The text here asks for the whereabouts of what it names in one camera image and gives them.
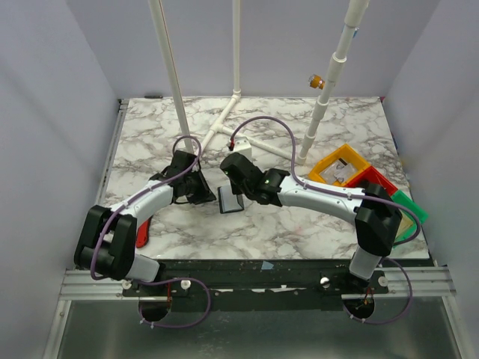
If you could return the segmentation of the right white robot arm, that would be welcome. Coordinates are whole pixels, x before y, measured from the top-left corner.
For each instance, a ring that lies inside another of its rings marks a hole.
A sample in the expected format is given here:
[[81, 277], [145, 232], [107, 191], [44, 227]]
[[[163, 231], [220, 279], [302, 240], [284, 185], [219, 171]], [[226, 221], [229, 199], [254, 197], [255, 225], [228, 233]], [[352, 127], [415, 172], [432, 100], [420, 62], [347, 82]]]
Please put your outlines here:
[[310, 209], [342, 219], [356, 228], [358, 248], [344, 275], [346, 288], [363, 292], [374, 269], [392, 250], [402, 213], [380, 185], [340, 188], [301, 180], [288, 171], [262, 171], [246, 156], [233, 152], [220, 164], [234, 194], [261, 205]]

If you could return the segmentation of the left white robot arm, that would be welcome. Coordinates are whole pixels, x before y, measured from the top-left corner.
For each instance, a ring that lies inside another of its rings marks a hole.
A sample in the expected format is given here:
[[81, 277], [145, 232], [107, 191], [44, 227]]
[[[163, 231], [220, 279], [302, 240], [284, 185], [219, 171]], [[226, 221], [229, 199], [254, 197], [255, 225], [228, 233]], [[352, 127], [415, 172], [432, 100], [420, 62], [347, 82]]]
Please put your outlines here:
[[216, 199], [201, 173], [199, 157], [175, 150], [169, 166], [126, 200], [88, 210], [74, 253], [74, 263], [113, 280], [137, 280], [149, 295], [166, 285], [158, 261], [135, 252], [138, 230], [153, 215], [185, 197], [198, 205]]

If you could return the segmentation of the black leather card holder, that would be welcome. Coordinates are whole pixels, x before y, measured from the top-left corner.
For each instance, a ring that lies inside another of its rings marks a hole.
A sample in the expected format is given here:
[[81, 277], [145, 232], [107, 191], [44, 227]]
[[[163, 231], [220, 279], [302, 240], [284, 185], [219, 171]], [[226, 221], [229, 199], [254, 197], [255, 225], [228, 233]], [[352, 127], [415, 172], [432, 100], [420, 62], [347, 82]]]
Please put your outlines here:
[[221, 214], [241, 212], [244, 202], [241, 194], [234, 194], [230, 185], [218, 187], [219, 211]]

